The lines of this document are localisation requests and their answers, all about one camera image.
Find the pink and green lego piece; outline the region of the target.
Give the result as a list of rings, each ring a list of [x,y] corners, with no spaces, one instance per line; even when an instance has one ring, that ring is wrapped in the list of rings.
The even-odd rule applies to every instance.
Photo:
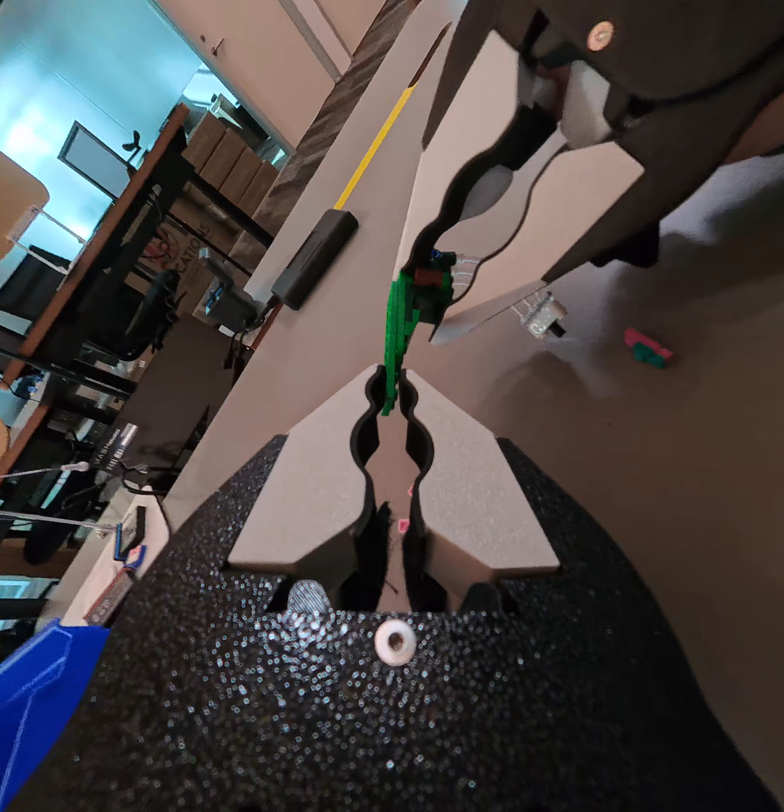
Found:
[[[635,360],[657,370],[664,370],[674,360],[674,353],[670,349],[634,328],[624,330],[623,341]]]

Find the clear lego piece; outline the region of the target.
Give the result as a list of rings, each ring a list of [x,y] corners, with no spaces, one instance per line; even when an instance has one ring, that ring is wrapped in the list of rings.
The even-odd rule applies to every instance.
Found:
[[[547,289],[535,291],[510,306],[522,328],[538,340],[548,336],[562,338],[566,330],[562,320],[567,310]]]

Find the computer monitor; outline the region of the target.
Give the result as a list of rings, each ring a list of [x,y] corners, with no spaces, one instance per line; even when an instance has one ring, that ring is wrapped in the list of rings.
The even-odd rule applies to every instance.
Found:
[[[129,159],[117,154],[78,121],[74,121],[58,160],[112,200],[122,197],[136,172]]]

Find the large printed cardboard box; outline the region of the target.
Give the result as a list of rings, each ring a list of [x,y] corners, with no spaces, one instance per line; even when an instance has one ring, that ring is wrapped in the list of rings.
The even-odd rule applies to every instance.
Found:
[[[207,297],[214,281],[214,275],[198,260],[200,249],[208,241],[228,255],[239,235],[240,230],[224,217],[220,209],[200,192],[185,187],[172,205],[170,215],[157,227],[126,282],[138,292],[145,293],[150,287],[147,279],[154,279],[163,270],[174,270],[178,274],[177,315],[192,316]]]

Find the yellow tape strip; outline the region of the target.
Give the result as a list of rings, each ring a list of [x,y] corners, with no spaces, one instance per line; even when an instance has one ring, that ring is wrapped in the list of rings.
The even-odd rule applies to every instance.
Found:
[[[397,118],[400,116],[404,107],[406,107],[407,102],[409,101],[415,88],[417,87],[417,84],[418,82],[415,81],[414,84],[408,86],[406,89],[403,90],[402,94],[397,99],[396,104],[387,115],[387,118],[383,123],[383,125],[381,126],[381,129],[377,132],[376,136],[373,138],[373,141],[371,142],[364,156],[359,161],[358,166],[351,175],[345,188],[343,189],[342,193],[334,203],[333,206],[334,210],[342,211],[345,209],[346,203],[349,200],[351,194],[355,191],[357,185],[359,184],[364,173],[366,172],[366,169],[369,167],[373,158],[376,156],[379,148],[383,144],[386,137],[389,135],[391,129],[394,127]]]

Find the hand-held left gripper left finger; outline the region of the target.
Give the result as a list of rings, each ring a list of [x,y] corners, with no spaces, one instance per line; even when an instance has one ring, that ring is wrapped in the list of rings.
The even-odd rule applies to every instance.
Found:
[[[372,365],[285,438],[227,562],[320,584],[337,608],[374,611],[389,559],[389,504],[367,462],[379,447],[386,371]]]

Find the black office chair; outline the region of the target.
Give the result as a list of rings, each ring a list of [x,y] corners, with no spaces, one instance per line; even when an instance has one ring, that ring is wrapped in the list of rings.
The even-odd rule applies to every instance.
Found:
[[[179,274],[166,269],[156,275],[146,293],[126,283],[106,297],[93,312],[83,342],[91,349],[121,361],[139,359],[146,350],[163,347],[178,322]]]

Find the blue plastic bin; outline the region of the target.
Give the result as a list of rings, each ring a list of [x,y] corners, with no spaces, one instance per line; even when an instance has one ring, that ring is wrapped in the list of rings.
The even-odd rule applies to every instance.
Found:
[[[63,732],[109,635],[53,620],[0,665],[0,811]]]

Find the green lego build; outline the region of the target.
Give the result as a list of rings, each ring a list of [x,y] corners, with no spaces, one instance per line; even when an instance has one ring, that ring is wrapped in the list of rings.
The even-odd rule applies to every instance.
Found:
[[[412,274],[402,272],[390,286],[387,302],[384,365],[385,400],[381,410],[388,416],[395,408],[403,361],[420,323],[437,326],[454,298],[455,252],[431,251],[425,266]]]

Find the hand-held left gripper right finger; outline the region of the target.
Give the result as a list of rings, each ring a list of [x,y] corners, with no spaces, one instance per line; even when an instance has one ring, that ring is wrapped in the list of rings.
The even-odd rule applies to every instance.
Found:
[[[495,435],[411,370],[399,382],[417,466],[403,540],[413,611],[445,611],[477,584],[557,573],[558,555]]]

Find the row of cardboard boxes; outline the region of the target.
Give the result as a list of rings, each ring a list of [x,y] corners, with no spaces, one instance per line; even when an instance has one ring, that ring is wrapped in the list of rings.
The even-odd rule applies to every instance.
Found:
[[[183,157],[227,200],[250,213],[274,186],[278,169],[243,137],[243,130],[206,112],[192,129]]]

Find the wooden desk with black frame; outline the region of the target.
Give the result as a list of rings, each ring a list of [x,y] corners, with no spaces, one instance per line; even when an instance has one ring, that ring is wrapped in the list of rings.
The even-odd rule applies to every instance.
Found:
[[[91,331],[110,314],[110,298],[125,282],[149,240],[195,174],[183,157],[189,110],[179,103],[170,112],[153,147],[120,198],[107,209],[93,236],[17,351],[8,358],[0,390],[10,391],[23,372],[35,369],[127,400],[133,381],[100,370],[79,356]]]

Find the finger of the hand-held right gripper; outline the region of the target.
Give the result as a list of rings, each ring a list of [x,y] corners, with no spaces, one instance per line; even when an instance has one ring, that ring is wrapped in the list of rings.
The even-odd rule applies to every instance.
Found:
[[[441,247],[471,256],[458,265],[457,298],[431,344],[457,340],[520,299],[549,290],[550,269],[642,176],[641,164],[607,139],[609,89],[591,66],[574,62],[559,123],[560,154],[534,184],[529,168],[519,171],[493,212],[444,235]]]
[[[422,138],[398,275],[425,269],[444,235],[493,212],[519,171],[534,184],[560,154],[542,104],[537,46],[548,19],[460,19]]]

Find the black power bank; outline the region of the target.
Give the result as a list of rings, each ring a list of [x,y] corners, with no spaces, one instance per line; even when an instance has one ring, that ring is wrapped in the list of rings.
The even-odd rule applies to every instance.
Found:
[[[327,209],[272,287],[272,299],[298,311],[359,227],[349,211]]]

